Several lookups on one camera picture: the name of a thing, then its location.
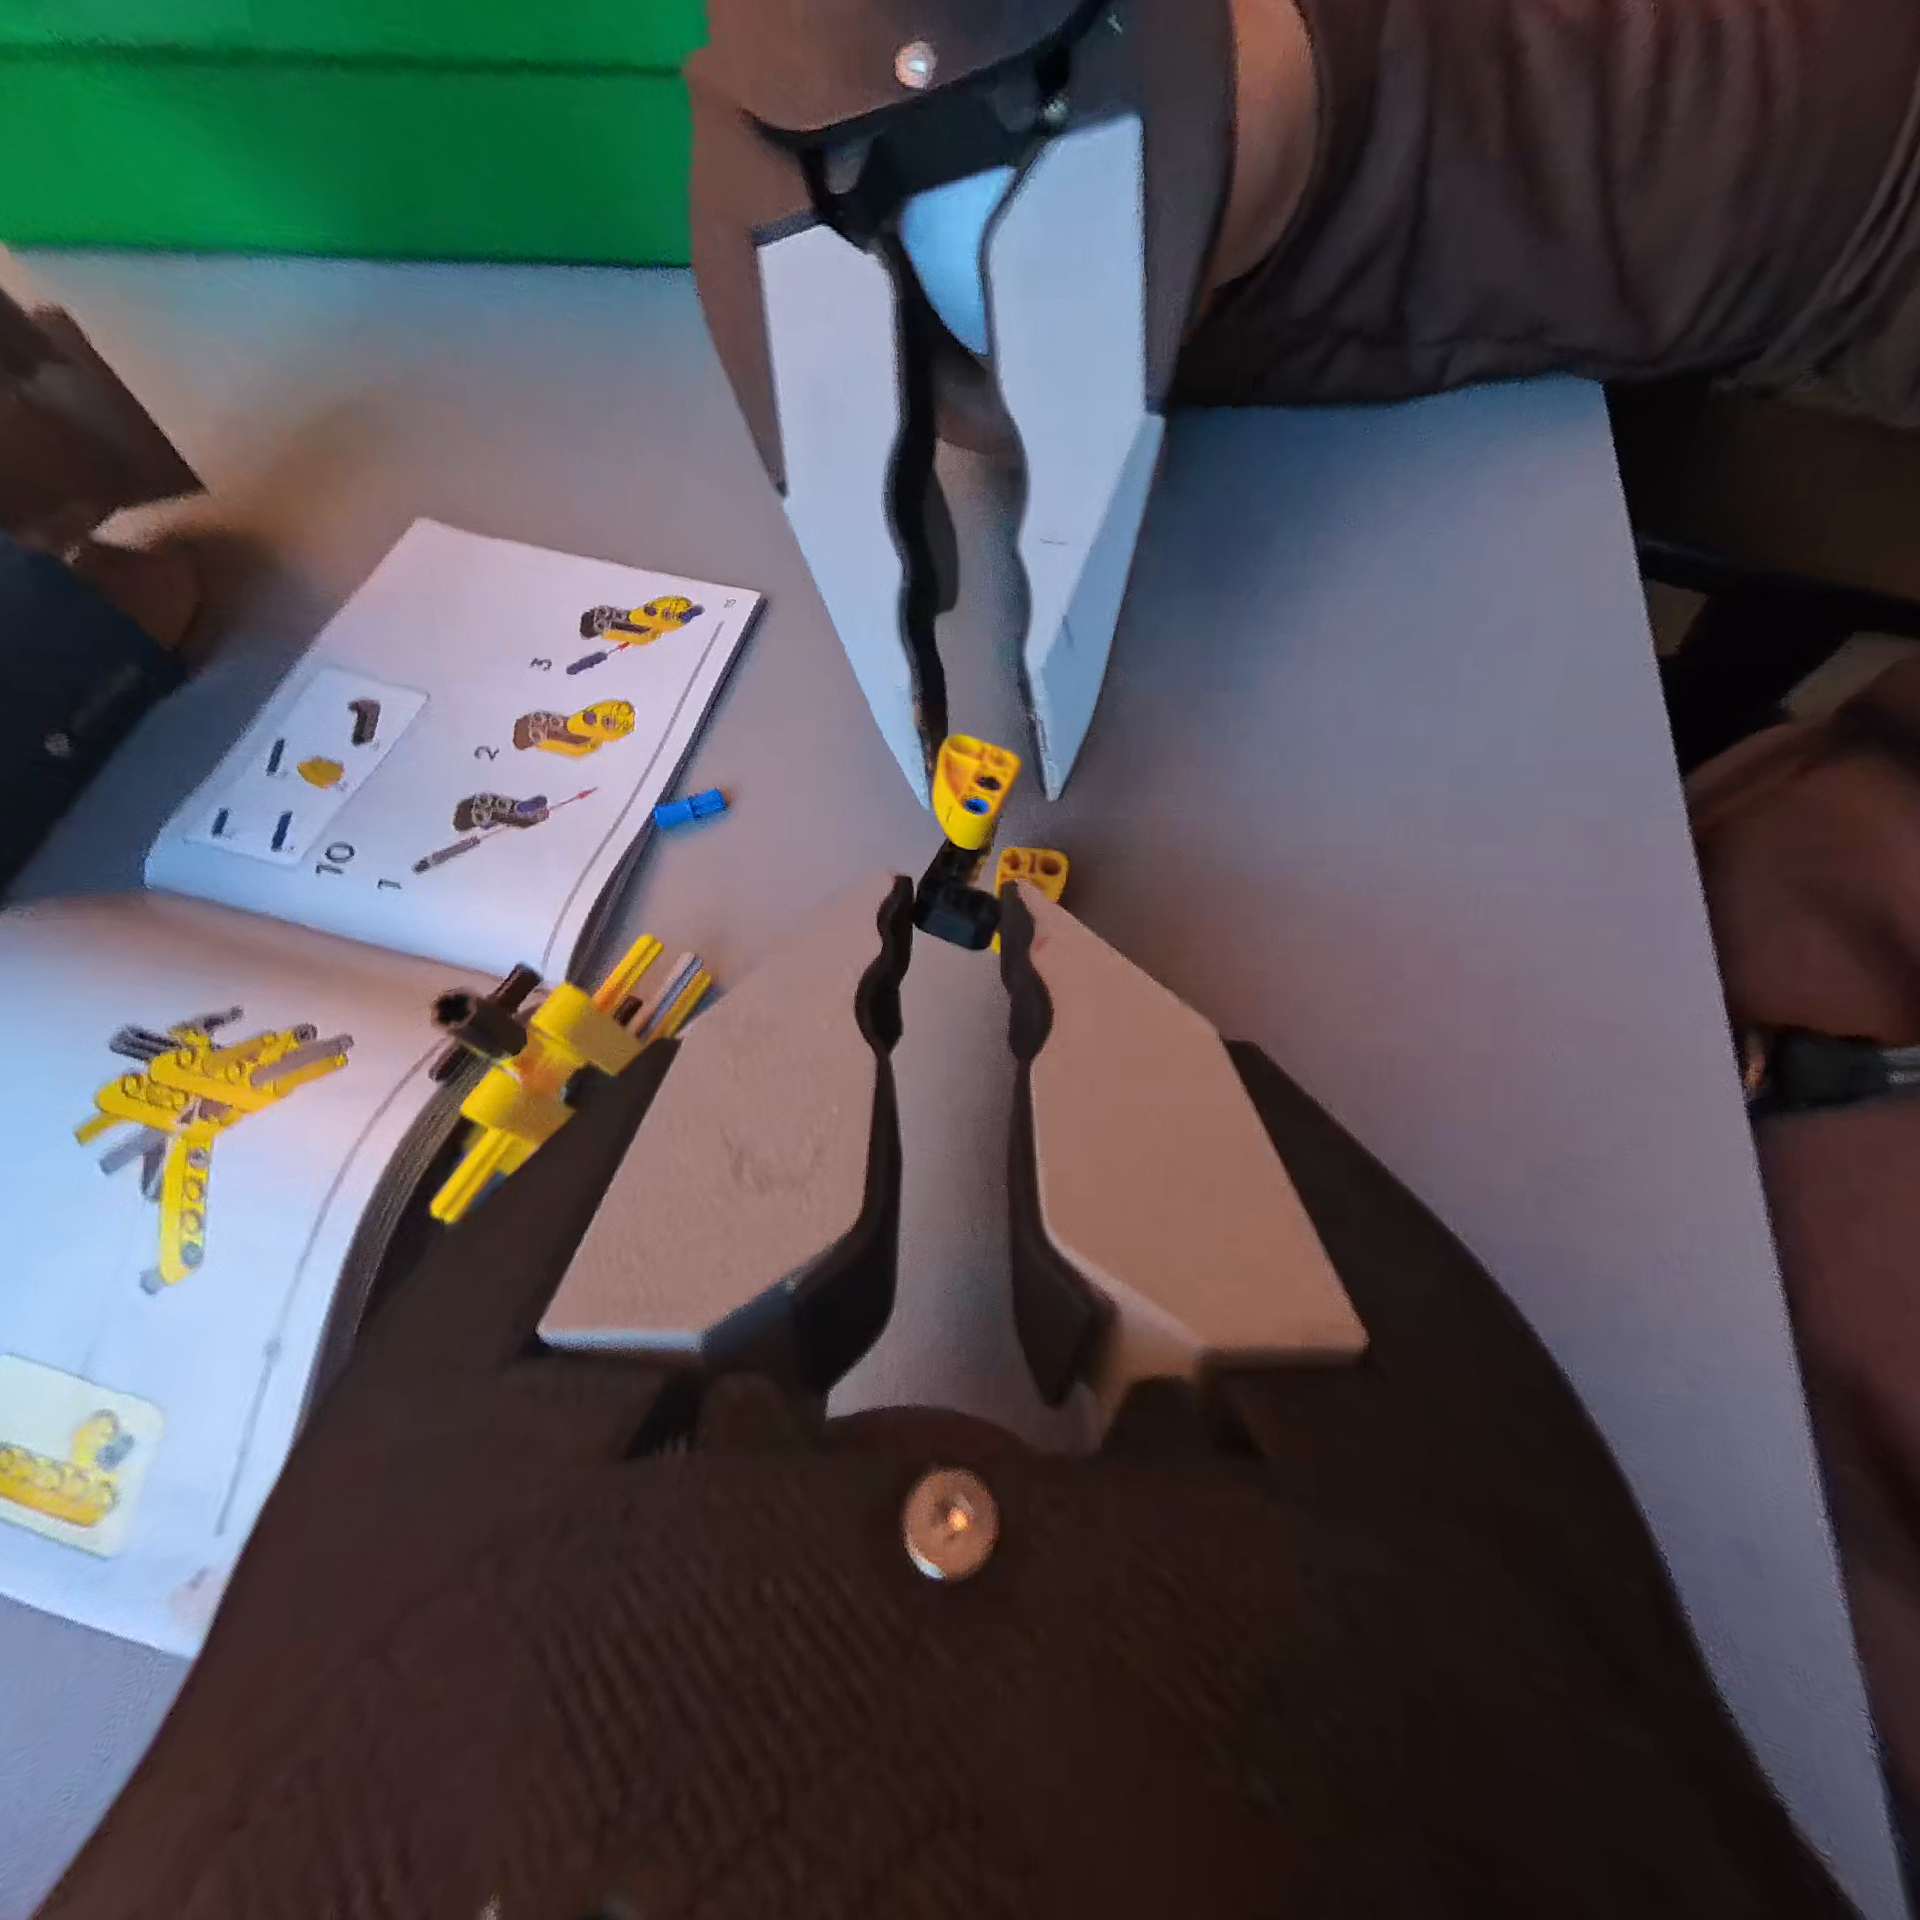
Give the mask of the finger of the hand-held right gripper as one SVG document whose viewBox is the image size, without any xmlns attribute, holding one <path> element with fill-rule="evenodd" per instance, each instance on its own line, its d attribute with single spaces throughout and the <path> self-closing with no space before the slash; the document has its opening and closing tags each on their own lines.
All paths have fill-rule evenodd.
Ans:
<svg viewBox="0 0 1920 1920">
<path fill-rule="evenodd" d="M 983 246 L 1025 505 L 1021 696 L 1058 800 L 1089 740 L 1165 423 L 1146 390 L 1146 145 L 1132 112 L 1055 136 Z"/>
<path fill-rule="evenodd" d="M 956 542 L 936 470 L 945 326 L 895 235 L 791 220 L 760 240 L 787 521 L 879 733 L 921 804 L 949 733 Z"/>
</svg>

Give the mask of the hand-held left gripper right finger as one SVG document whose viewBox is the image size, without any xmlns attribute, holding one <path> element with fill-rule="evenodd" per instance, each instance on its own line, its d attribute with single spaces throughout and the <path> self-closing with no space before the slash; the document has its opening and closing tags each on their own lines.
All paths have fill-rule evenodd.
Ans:
<svg viewBox="0 0 1920 1920">
<path fill-rule="evenodd" d="M 1028 883 L 1002 894 L 1015 1329 L 1048 1406 L 1343 1364 L 1369 1334 L 1210 1020 Z"/>
</svg>

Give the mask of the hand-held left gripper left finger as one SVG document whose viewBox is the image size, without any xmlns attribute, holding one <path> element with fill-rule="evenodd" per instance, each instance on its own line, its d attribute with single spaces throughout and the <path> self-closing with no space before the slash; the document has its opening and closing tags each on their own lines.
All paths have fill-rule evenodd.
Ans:
<svg viewBox="0 0 1920 1920">
<path fill-rule="evenodd" d="M 915 884 L 875 873 L 700 1014 L 537 1334 L 669 1373 L 762 1373 L 809 1401 L 896 1303 L 895 1052 Z"/>
</svg>

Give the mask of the black lego connector piece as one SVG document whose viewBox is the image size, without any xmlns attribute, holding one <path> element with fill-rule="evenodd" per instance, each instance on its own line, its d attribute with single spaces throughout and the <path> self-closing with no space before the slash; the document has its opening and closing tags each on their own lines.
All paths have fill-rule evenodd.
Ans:
<svg viewBox="0 0 1920 1920">
<path fill-rule="evenodd" d="M 994 889 L 979 883 L 985 854 L 985 847 L 965 847 L 953 839 L 943 843 L 919 877 L 916 929 L 971 953 L 994 945 L 1002 904 Z"/>
</svg>

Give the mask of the yellow curved lego piece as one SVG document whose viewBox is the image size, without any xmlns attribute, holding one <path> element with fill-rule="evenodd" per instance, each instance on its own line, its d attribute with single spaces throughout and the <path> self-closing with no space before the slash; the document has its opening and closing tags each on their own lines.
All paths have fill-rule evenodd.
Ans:
<svg viewBox="0 0 1920 1920">
<path fill-rule="evenodd" d="M 985 739 L 949 733 L 931 776 L 931 808 L 945 841 L 983 852 L 1021 774 L 1021 759 Z"/>
</svg>

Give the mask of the person's right forearm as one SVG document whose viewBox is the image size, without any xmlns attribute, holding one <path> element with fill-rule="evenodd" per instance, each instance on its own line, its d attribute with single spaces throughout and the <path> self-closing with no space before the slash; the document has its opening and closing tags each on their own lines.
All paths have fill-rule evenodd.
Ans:
<svg viewBox="0 0 1920 1920">
<path fill-rule="evenodd" d="M 1233 1 L 1231 189 L 1208 300 L 1273 253 L 1306 203 L 1320 139 L 1320 77 L 1300 4 Z"/>
</svg>

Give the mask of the yellow and black lego assembly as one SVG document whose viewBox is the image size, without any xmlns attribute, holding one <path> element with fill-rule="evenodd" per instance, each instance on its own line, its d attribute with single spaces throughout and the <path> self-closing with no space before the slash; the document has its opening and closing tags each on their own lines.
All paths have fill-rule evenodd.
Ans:
<svg viewBox="0 0 1920 1920">
<path fill-rule="evenodd" d="M 553 985 L 540 1004 L 530 996 L 541 975 L 511 971 L 490 993 L 447 992 L 435 1022 L 447 1046 L 429 1070 L 440 1086 L 477 1068 L 459 1117 L 464 1152 L 433 1195 L 427 1213 L 459 1223 L 496 1184 L 511 1180 L 571 1117 L 571 1100 L 595 1077 L 616 1077 L 652 1044 L 673 1039 L 714 989 L 714 973 L 698 953 L 682 955 L 650 987 L 664 945 L 637 936 L 596 987 Z"/>
</svg>

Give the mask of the lego instruction booklet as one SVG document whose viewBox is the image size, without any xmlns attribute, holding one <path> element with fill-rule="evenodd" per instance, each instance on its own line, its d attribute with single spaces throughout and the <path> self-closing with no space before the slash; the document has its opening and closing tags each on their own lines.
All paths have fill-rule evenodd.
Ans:
<svg viewBox="0 0 1920 1920">
<path fill-rule="evenodd" d="M 416 521 L 147 852 L 4 912 L 4 1600 L 193 1659 L 488 1071 L 762 596 Z"/>
</svg>

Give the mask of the green backdrop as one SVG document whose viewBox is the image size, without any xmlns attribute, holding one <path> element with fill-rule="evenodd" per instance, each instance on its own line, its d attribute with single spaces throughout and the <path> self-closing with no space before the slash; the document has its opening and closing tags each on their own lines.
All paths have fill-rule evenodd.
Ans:
<svg viewBox="0 0 1920 1920">
<path fill-rule="evenodd" d="M 700 1 L 4 1 L 13 249 L 689 262 Z"/>
</svg>

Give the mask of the person's brown shirt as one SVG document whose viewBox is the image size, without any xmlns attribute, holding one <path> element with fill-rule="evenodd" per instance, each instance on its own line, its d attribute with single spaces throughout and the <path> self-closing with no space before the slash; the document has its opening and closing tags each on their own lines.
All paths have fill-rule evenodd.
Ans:
<svg viewBox="0 0 1920 1920">
<path fill-rule="evenodd" d="M 1308 197 L 1188 405 L 1711 376 L 1916 430 L 1916 1 L 1300 1 Z"/>
</svg>

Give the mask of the black and silver lever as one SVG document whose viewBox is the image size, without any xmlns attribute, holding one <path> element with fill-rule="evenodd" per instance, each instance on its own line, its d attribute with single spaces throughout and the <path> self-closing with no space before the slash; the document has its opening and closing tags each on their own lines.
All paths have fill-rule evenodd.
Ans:
<svg viewBox="0 0 1920 1920">
<path fill-rule="evenodd" d="M 1752 1029 L 1739 1039 L 1752 1117 L 1835 1113 L 1917 1093 L 1917 1044 L 1835 1037 L 1804 1027 Z"/>
</svg>

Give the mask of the dark chair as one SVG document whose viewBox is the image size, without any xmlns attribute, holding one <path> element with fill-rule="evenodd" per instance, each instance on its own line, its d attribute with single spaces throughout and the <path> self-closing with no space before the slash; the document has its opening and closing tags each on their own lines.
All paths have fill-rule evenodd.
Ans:
<svg viewBox="0 0 1920 1920">
<path fill-rule="evenodd" d="M 1605 388 L 1647 584 L 1699 605 L 1661 663 L 1677 769 L 1773 724 L 1857 636 L 1917 637 L 1917 437 L 1704 376 Z"/>
</svg>

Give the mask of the person's legs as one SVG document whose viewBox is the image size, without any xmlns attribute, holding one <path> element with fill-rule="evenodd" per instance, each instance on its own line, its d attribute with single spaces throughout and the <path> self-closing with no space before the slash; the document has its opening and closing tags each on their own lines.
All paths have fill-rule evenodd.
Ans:
<svg viewBox="0 0 1920 1920">
<path fill-rule="evenodd" d="M 1725 1012 L 1917 1043 L 1916 663 L 1687 787 Z M 1908 1861 L 1917 1812 L 1917 1095 L 1752 1117 L 1857 1644 Z"/>
</svg>

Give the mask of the brown cardboard box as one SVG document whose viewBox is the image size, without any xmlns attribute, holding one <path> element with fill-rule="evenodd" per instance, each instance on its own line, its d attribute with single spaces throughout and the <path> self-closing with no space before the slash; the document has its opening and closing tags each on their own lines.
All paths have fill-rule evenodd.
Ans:
<svg viewBox="0 0 1920 1920">
<path fill-rule="evenodd" d="M 186 454 L 59 305 L 2 294 L 2 527 L 57 560 L 165 649 L 202 616 L 202 564 L 178 544 L 114 544 L 127 512 L 203 494 Z"/>
</svg>

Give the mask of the dark pouch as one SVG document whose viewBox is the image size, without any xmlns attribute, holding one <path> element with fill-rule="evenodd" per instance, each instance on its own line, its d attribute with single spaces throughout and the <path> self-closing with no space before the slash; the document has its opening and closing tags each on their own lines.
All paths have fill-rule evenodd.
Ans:
<svg viewBox="0 0 1920 1920">
<path fill-rule="evenodd" d="M 184 681 L 177 654 L 69 564 L 2 537 L 4 884 Z"/>
</svg>

